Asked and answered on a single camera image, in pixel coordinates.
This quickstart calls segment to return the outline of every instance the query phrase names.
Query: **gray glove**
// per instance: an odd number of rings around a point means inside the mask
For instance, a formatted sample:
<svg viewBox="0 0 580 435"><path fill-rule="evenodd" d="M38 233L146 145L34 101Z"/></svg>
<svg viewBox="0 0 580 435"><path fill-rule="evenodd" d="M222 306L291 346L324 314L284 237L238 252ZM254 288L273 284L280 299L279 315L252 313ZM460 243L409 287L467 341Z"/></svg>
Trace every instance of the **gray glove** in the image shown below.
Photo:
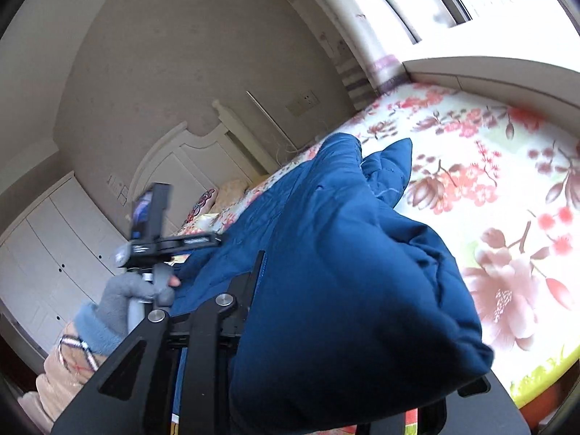
<svg viewBox="0 0 580 435"><path fill-rule="evenodd" d="M127 313L131 298L155 301L161 307L173 304L175 292L167 284L171 271L172 268L165 263L155 265L155 283L145 281L138 273L111 277L95 310L95 316L116 334L127 337Z"/></svg>

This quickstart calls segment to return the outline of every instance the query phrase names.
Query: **blue fluffy cuff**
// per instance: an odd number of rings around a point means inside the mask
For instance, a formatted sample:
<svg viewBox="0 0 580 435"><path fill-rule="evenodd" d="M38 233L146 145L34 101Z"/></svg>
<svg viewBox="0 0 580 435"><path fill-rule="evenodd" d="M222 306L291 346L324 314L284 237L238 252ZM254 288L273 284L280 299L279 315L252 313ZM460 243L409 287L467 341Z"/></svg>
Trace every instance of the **blue fluffy cuff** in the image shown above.
<svg viewBox="0 0 580 435"><path fill-rule="evenodd" d="M84 304L74 318L74 325L79 337L87 342L93 353L108 357L123 341L123 337L97 319L96 308L94 303Z"/></svg>

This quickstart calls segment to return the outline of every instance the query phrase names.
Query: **bedsheet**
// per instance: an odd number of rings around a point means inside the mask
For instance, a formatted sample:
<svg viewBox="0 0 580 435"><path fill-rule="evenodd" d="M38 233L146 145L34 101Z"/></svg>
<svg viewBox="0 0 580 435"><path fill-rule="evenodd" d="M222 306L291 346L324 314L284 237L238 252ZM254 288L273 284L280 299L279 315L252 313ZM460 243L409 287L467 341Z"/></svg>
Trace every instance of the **bedsheet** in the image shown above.
<svg viewBox="0 0 580 435"><path fill-rule="evenodd" d="M412 139L413 175L395 209L433 227L457 259L496 353L493 370L518 407L553 384L580 354L578 139L525 109L427 84L399 86L337 131L355 135L364 157ZM211 230L225 231L319 147L247 192Z"/></svg>

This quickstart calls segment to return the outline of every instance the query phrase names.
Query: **white wardrobe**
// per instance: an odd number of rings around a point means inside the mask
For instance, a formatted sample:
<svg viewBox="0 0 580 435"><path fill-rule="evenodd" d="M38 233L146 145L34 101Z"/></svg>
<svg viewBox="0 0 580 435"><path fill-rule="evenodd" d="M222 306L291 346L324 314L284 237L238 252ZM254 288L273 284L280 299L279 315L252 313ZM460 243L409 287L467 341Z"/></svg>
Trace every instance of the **white wardrobe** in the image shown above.
<svg viewBox="0 0 580 435"><path fill-rule="evenodd" d="M0 238L0 300L12 324L50 351L80 306L98 302L122 272L114 255L125 242L73 173L62 178Z"/></svg>

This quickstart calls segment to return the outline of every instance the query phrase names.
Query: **bed headboard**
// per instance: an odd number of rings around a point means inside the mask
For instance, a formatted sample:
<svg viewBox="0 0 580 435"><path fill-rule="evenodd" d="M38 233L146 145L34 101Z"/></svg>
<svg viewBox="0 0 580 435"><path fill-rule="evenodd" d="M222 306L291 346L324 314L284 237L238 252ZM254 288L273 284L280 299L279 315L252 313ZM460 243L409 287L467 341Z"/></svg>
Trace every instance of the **bed headboard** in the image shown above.
<svg viewBox="0 0 580 435"><path fill-rule="evenodd" d="M199 137L182 122L153 145L131 181L130 201L151 183L173 185L163 234L179 229L205 191L235 179L251 184L279 168L232 110L218 100L212 104L220 119L214 130Z"/></svg>

